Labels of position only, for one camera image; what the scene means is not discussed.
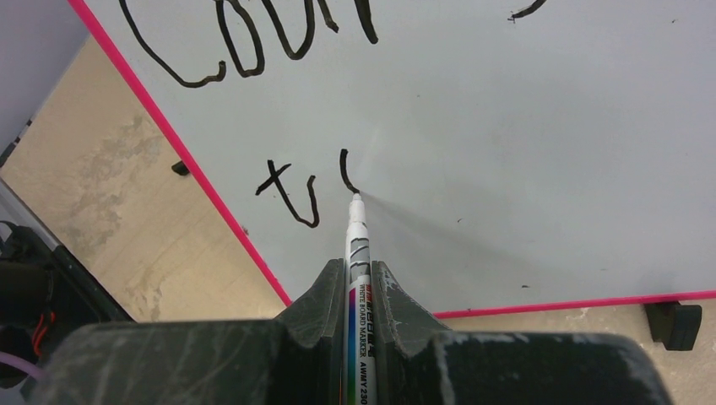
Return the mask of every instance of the wooden table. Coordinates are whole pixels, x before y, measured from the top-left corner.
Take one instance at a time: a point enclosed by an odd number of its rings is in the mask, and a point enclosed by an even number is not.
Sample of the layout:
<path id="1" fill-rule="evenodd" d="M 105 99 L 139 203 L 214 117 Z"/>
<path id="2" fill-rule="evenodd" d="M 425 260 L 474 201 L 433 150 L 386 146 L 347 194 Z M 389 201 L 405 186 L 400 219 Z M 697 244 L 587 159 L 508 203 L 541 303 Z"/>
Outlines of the wooden table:
<path id="1" fill-rule="evenodd" d="M 94 40 L 0 171 L 138 321 L 273 317 L 283 308 Z M 452 319 L 454 329 L 612 332 L 656 363 L 676 403 L 716 397 L 716 300 L 691 352 L 652 343 L 638 305 Z"/>

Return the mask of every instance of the pink edge trim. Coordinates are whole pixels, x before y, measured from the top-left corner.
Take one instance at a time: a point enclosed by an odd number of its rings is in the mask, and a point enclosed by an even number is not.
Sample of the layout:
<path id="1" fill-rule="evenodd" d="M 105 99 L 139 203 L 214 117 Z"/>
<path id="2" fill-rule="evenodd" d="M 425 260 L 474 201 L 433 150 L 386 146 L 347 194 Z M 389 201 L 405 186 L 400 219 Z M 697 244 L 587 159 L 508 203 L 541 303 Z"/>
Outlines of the pink edge trim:
<path id="1" fill-rule="evenodd" d="M 229 228 L 234 232 L 239 241 L 247 250 L 249 256 L 255 261 L 258 269 L 261 271 L 263 276 L 266 278 L 271 287 L 274 288 L 276 294 L 279 295 L 284 305 L 288 306 L 291 304 L 289 295 L 284 291 L 279 280 L 271 273 L 269 266 L 263 261 L 261 255 L 253 246 L 251 241 L 244 234 L 241 226 L 231 214 L 231 211 L 226 207 L 219 193 L 211 186 L 209 179 L 199 168 L 196 160 L 189 153 L 184 143 L 176 135 L 176 132 L 171 127 L 171 124 L 166 120 L 164 114 L 161 113 L 159 106 L 154 103 L 147 89 L 144 88 L 139 78 L 129 67 L 129 64 L 124 59 L 122 54 L 119 52 L 117 47 L 112 42 L 105 29 L 97 20 L 95 15 L 92 13 L 84 0 L 68 0 L 70 6 L 74 8 L 75 13 L 82 19 L 84 24 L 92 33 L 97 43 L 100 44 L 102 50 L 110 58 L 115 68 L 122 75 L 124 80 L 129 85 L 130 89 L 142 103 L 144 108 L 147 110 L 152 119 L 155 120 L 157 127 L 164 133 L 164 136 L 169 141 L 171 146 L 176 150 L 176 153 L 182 159 L 184 164 L 187 166 L 189 171 L 192 172 L 194 179 L 202 187 L 203 191 L 209 197 L 209 200 L 214 204 L 219 213 L 224 218 L 224 221 L 229 225 Z M 583 308 L 592 306 L 607 306 L 607 305 L 630 305 L 630 304 L 648 304 L 653 302 L 662 301 L 676 301 L 676 300 L 704 300 L 708 298 L 716 298 L 716 290 L 714 291 L 697 291 L 691 293 L 682 294 L 657 294 L 657 295 L 644 295 L 626 298 L 606 298 L 601 300 L 584 300 L 584 301 L 569 301 L 569 302 L 557 302 L 553 304 L 535 304 L 535 305 L 521 305 L 521 306 L 510 306 L 501 308 L 486 308 L 482 310 L 448 310 L 444 312 L 436 312 L 435 316 L 441 319 L 448 318 L 459 318 L 465 316 L 487 316 L 487 315 L 501 315 L 501 314 L 514 314 L 518 312 L 533 312 L 533 311 L 554 311 L 554 310 L 568 310 L 572 308 Z"/>
<path id="2" fill-rule="evenodd" d="M 258 269 L 261 270 L 261 273 L 263 273 L 263 276 L 266 278 L 268 283 L 274 288 L 276 294 L 278 294 L 279 298 L 281 298 L 281 301 L 283 301 L 286 306 L 290 305 L 291 299 L 284 291 L 284 288 L 281 286 L 279 280 L 273 273 L 271 273 L 269 266 L 266 265 L 266 262 L 263 261 L 261 255 L 258 254 L 256 248 L 253 246 L 246 234 L 244 234 L 241 226 L 236 221 L 234 216 L 231 215 L 231 211 L 229 211 L 226 207 L 226 204 L 221 201 L 219 193 L 211 186 L 209 179 L 201 171 L 196 160 L 194 160 L 187 147 L 184 146 L 182 140 L 176 135 L 174 128 L 171 127 L 171 124 L 166 120 L 164 114 L 161 113 L 159 106 L 157 106 L 157 104 L 152 100 L 152 97 L 149 95 L 147 89 L 144 88 L 142 82 L 139 81 L 137 75 L 134 74 L 132 68 L 129 67 L 127 60 L 124 59 L 122 54 L 114 45 L 114 42 L 112 42 L 110 36 L 106 33 L 105 29 L 102 27 L 90 8 L 87 7 L 84 0 L 68 0 L 68 2 L 70 6 L 74 8 L 74 12 L 82 19 L 84 25 L 87 26 L 89 32 L 92 33 L 92 36 L 94 36 L 97 40 L 97 43 L 100 44 L 102 50 L 110 58 L 115 68 L 124 78 L 124 81 L 127 82 L 130 89 L 132 89 L 134 94 L 137 96 L 139 102 L 142 103 L 152 119 L 155 120 L 157 127 L 159 127 L 159 129 L 164 133 L 166 140 L 169 141 L 169 144 L 171 144 L 174 150 L 176 150 L 176 154 L 179 155 L 182 162 L 184 162 L 189 171 L 192 172 L 194 179 L 196 179 L 197 183 L 199 183 L 202 187 L 203 192 L 206 193 L 216 209 L 219 210 L 219 213 L 224 218 L 224 221 L 226 221 L 229 225 L 229 228 L 231 228 L 234 232 L 234 235 L 236 235 L 241 244 L 244 245 L 244 248 L 247 250 L 249 256 L 253 259 L 253 261 L 255 261 Z"/>

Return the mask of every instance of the white marker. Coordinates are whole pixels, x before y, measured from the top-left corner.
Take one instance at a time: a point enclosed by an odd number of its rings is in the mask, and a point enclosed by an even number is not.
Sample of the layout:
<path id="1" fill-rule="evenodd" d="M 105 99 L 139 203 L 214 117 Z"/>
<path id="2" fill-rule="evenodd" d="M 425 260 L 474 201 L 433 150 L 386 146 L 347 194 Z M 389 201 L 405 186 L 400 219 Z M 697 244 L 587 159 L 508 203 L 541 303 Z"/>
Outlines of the white marker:
<path id="1" fill-rule="evenodd" d="M 345 233 L 345 330 L 343 403 L 374 404 L 376 359 L 373 335 L 371 253 L 368 249 L 366 206 L 360 194 L 348 207 Z"/>

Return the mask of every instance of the black support foot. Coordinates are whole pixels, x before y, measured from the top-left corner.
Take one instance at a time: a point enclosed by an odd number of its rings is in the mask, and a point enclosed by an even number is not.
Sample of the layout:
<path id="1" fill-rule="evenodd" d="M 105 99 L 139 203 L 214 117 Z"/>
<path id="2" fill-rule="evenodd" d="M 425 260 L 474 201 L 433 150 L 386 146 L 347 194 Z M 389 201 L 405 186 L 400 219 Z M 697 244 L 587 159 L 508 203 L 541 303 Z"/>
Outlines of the black support foot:
<path id="1" fill-rule="evenodd" d="M 184 162 L 182 162 L 181 160 L 179 160 L 178 162 L 176 162 L 175 164 L 173 164 L 173 165 L 171 166 L 171 170 L 172 170 L 174 173 L 177 173 L 179 176 L 184 176 L 184 175 L 187 176 L 187 175 L 189 174 L 189 169 L 188 169 L 187 166 L 184 164 Z"/>
<path id="2" fill-rule="evenodd" d="M 651 338 L 662 342 L 666 350 L 693 349 L 701 326 L 700 305 L 681 305 L 678 301 L 646 304 Z"/>

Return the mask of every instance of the black plastic bracket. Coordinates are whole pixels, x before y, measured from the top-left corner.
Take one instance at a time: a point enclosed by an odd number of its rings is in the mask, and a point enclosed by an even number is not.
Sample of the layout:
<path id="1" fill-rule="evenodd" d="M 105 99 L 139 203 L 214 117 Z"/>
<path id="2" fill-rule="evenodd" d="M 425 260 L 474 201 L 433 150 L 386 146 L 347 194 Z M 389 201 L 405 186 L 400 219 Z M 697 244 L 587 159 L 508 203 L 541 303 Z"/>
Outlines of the black plastic bracket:
<path id="1" fill-rule="evenodd" d="M 651 338 L 666 350 L 692 350 L 701 326 L 700 305 L 681 305 L 678 301 L 646 304 Z"/>
<path id="2" fill-rule="evenodd" d="M 378 405 L 671 403 L 647 355 L 625 337 L 451 331 L 384 262 L 371 272 L 373 336 L 368 326 L 358 333 L 375 343 Z M 333 259 L 273 320 L 82 327 L 52 354 L 52 378 L 30 403 L 335 404 L 344 392 L 345 295 L 344 261 Z"/>
<path id="3" fill-rule="evenodd" d="M 189 168 L 181 160 L 171 166 L 171 171 L 179 176 L 189 176 Z"/>

